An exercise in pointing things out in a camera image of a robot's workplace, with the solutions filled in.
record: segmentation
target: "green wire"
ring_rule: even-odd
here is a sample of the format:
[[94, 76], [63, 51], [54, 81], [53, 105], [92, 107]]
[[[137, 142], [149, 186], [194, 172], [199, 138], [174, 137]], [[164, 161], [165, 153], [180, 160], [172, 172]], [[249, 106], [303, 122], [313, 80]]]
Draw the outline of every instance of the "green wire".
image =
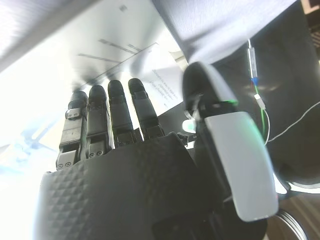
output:
[[[256, 93], [259, 94], [259, 91], [256, 85], [254, 85], [254, 88]], [[262, 109], [260, 110], [261, 110], [261, 121], [262, 121], [262, 135], [264, 136], [266, 134], [265, 114]]]

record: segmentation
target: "cable connector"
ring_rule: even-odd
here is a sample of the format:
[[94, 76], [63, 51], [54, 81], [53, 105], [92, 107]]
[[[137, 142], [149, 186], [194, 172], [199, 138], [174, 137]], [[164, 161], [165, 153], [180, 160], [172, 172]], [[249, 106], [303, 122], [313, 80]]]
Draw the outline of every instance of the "cable connector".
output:
[[254, 98], [255, 98], [256, 102], [258, 103], [259, 107], [262, 110], [265, 110], [266, 109], [266, 105], [265, 105], [264, 101], [262, 101], [260, 95], [257, 93], [257, 94], [254, 95]]

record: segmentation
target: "white cable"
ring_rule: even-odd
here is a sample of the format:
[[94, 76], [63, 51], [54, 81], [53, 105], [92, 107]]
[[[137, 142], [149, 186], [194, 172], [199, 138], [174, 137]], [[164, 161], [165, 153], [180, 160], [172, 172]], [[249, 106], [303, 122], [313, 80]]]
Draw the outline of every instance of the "white cable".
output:
[[288, 126], [286, 128], [286, 130], [284, 130], [283, 132], [281, 132], [280, 134], [278, 134], [277, 136], [275, 136], [274, 138], [270, 139], [268, 142], [272, 142], [274, 141], [275, 139], [277, 139], [278, 137], [280, 137], [281, 135], [283, 135], [285, 132], [287, 132], [291, 127], [293, 127], [294, 125], [296, 125], [298, 122], [300, 122], [304, 117], [305, 115], [311, 110], [313, 109], [315, 106], [319, 105], [320, 104], [320, 101], [318, 101], [316, 104], [312, 105], [307, 111], [304, 112], [304, 114], [297, 120], [295, 121], [294, 123], [292, 123], [290, 126]]
[[264, 142], [264, 145], [267, 145], [268, 140], [269, 140], [269, 136], [270, 136], [270, 127], [271, 127], [271, 126], [270, 126], [269, 115], [268, 115], [266, 109], [263, 109], [263, 111], [264, 111], [264, 113], [265, 113], [265, 115], [266, 115], [266, 119], [268, 120], [268, 134], [266, 135], [266, 140], [265, 140], [265, 142]]

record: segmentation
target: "green cable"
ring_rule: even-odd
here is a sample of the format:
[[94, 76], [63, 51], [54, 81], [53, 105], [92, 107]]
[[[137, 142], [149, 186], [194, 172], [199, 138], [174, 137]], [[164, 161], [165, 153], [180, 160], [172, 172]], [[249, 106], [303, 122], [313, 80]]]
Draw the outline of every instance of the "green cable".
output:
[[[254, 88], [257, 94], [259, 94], [257, 86], [254, 84]], [[265, 124], [265, 114], [262, 109], [261, 110], [261, 121], [262, 121], [262, 135], [264, 136], [266, 133], [266, 124]]]

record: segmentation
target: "robotic hand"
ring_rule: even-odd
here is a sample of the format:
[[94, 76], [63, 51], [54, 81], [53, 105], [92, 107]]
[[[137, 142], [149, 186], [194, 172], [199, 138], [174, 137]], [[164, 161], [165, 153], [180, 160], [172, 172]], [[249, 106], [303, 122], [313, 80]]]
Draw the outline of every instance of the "robotic hand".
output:
[[177, 134], [164, 134], [142, 82], [128, 85], [144, 141], [119, 81], [108, 85], [111, 122], [101, 86], [89, 98], [72, 95], [57, 171], [42, 178], [35, 239], [262, 239], [265, 218], [278, 210], [272, 167], [222, 77], [202, 63], [184, 73], [183, 100], [196, 120], [194, 159]]

